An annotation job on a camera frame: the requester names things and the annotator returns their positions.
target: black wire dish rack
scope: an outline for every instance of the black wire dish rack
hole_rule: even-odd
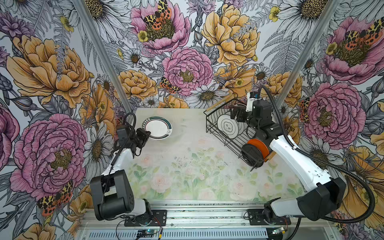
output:
[[[260,156],[250,155],[249,153],[242,151],[242,147],[247,144],[250,139],[255,138],[256,131],[253,128],[248,127],[247,123],[236,121],[239,129],[244,127],[244,131],[239,131],[239,134],[236,137],[230,138],[217,126],[217,121],[219,117],[223,114],[230,115],[233,111],[234,106],[237,104],[246,105],[242,101],[235,98],[222,104],[215,110],[204,111],[204,114],[206,115],[206,132],[215,135],[222,143],[224,143],[224,146],[227,146],[239,158],[241,158],[245,163],[251,166],[252,171],[257,167],[261,167],[261,165],[263,164],[262,158],[260,158]]]

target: metal pole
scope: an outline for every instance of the metal pole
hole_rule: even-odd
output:
[[[124,109],[127,111],[127,113],[132,112],[131,104],[129,103],[128,98],[125,95],[125,91],[123,90],[121,83],[118,80],[115,68],[112,65],[112,61],[109,58],[100,35],[98,34],[95,22],[93,21],[92,16],[88,11],[87,5],[85,4],[84,0],[76,0],[72,2],[81,18],[85,30],[87,31],[88,38],[94,44],[96,51],[101,58],[109,77],[111,78],[112,84],[116,88]]]
[[[293,84],[296,82],[297,77],[300,74],[301,69],[308,59],[308,53],[314,48],[318,39],[324,32],[325,27],[329,24],[329,21],[333,14],[335,13],[340,0],[328,0],[318,22],[313,31],[313,33],[309,36],[308,41],[305,43],[303,50],[301,51],[299,58],[295,66],[293,67],[286,84],[284,85],[279,97],[276,100],[276,105],[279,108],[285,98],[288,96],[289,91],[291,90]]]

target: table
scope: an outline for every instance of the table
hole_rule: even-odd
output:
[[[149,202],[255,202],[303,195],[285,162],[273,158],[250,172],[214,135],[205,132],[204,109],[139,108],[136,128],[152,116],[166,118],[172,134],[149,139],[125,169],[136,198]]]

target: dish rack wire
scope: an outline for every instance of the dish rack wire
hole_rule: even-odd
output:
[[[245,129],[241,134],[238,134],[234,138],[229,138],[228,135],[226,135],[224,132],[222,132],[217,127],[217,120],[218,118],[226,114],[228,112],[233,111],[233,107],[236,104],[244,104],[242,101],[238,100],[237,98],[229,100],[228,102],[222,104],[221,106],[217,107],[213,111],[204,111],[204,114],[206,115],[206,132],[209,132],[217,139],[219,139],[222,143],[224,143],[224,146],[227,146],[232,152],[234,152],[238,158],[242,159],[245,163],[247,163],[249,166],[253,167],[252,164],[250,164],[249,160],[246,160],[242,154],[242,146],[246,144],[250,139],[254,138],[256,135],[256,132],[253,128],[247,127],[247,124],[244,122],[237,122],[239,128],[240,124],[245,124]],[[249,155],[245,153],[247,158],[250,159],[252,162],[258,162],[259,160],[254,158],[252,155]]]

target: black mounting plate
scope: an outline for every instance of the black mounting plate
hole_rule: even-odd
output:
[[[165,226],[167,223],[167,210],[152,210],[152,214],[160,221],[161,226]],[[129,218],[127,218],[124,222],[124,226],[126,227],[142,227],[137,222],[131,222]],[[152,222],[146,227],[159,227],[158,223],[152,220]]]
[[[263,209],[248,209],[248,218],[249,224],[251,226],[255,225],[270,225],[264,221]],[[276,225],[291,225],[291,220],[289,217],[279,217],[274,220],[271,224],[275,223]]]

